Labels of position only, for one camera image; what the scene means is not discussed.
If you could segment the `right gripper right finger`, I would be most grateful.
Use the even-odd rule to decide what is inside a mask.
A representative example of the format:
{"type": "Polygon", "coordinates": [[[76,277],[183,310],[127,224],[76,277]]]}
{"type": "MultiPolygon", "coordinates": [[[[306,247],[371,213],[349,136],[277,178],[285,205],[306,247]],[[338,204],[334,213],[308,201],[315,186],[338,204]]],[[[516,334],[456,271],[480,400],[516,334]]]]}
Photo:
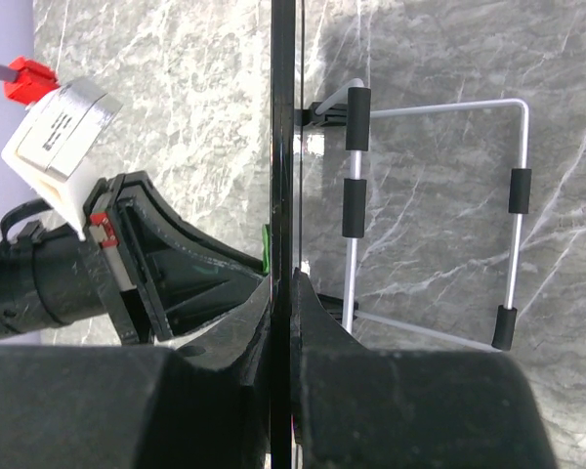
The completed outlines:
{"type": "Polygon", "coordinates": [[[531,388],[509,357],[375,352],[292,279],[307,468],[553,468],[531,388]]]}

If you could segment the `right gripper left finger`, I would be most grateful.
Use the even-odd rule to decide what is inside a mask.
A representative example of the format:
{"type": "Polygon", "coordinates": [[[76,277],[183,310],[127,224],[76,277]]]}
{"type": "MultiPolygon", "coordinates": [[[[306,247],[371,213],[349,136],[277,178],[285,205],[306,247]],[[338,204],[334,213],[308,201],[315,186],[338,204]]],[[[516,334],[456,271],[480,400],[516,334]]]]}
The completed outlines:
{"type": "Polygon", "coordinates": [[[269,303],[179,349],[0,346],[0,468],[262,467],[269,303]]]}

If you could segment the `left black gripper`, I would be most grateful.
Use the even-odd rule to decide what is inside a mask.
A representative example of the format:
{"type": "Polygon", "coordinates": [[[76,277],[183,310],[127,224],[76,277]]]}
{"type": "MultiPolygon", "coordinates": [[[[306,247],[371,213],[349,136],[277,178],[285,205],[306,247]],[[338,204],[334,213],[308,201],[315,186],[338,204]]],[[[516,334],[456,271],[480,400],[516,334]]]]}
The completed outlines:
{"type": "Polygon", "coordinates": [[[145,171],[100,178],[79,207],[114,283],[103,304],[123,345],[194,332],[265,278],[261,260],[185,222],[145,171]]]}

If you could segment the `green whiteboard eraser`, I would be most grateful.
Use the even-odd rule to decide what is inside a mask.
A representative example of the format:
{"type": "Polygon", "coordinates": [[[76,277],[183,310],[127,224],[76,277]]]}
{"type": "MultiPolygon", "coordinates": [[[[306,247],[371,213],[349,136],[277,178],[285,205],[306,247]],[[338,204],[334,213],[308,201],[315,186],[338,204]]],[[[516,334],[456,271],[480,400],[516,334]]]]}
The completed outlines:
{"type": "Polygon", "coordinates": [[[271,226],[269,224],[262,226],[262,245],[263,273],[268,275],[271,271],[271,226]]]}

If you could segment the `small white whiteboard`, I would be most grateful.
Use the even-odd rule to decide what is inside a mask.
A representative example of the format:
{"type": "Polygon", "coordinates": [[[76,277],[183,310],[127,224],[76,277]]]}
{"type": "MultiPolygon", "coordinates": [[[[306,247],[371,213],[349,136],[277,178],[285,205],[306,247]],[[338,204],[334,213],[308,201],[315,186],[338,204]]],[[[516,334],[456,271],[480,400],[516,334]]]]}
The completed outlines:
{"type": "MultiPolygon", "coordinates": [[[[292,279],[301,272],[293,265],[293,163],[294,137],[302,124],[295,106],[296,25],[304,13],[296,1],[272,3],[271,85],[272,85],[272,149],[271,149],[271,445],[272,466],[288,468],[292,464],[292,440],[295,428],[301,429],[299,399],[300,354],[296,348],[298,321],[292,307],[292,279]]],[[[336,105],[346,106],[346,145],[351,156],[351,176],[344,197],[344,236],[347,238],[347,269],[344,310],[336,320],[351,336],[356,290],[357,242],[364,233],[364,188],[359,176],[360,160],[369,144],[369,128],[373,119],[409,116],[418,113],[441,113],[497,107],[496,101],[431,105],[373,110],[371,92],[354,79],[316,108],[324,114],[336,105]]],[[[514,338],[517,310],[514,305],[523,216],[530,198],[531,172],[527,165],[527,138],[519,143],[519,159],[512,171],[508,209],[513,215],[513,235],[509,248],[506,294],[497,312],[489,353],[507,356],[514,338]]]]}

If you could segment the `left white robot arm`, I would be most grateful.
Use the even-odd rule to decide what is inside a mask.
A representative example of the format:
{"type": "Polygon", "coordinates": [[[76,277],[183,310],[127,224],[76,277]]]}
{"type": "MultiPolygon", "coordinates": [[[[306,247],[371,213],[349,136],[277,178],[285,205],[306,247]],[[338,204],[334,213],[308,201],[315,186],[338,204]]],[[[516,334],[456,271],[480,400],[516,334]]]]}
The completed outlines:
{"type": "Polygon", "coordinates": [[[124,345],[171,340],[244,303],[259,259],[185,222],[145,172],[100,179],[85,230],[47,230],[36,199],[8,212],[0,241],[0,339],[108,315],[124,345]]]}

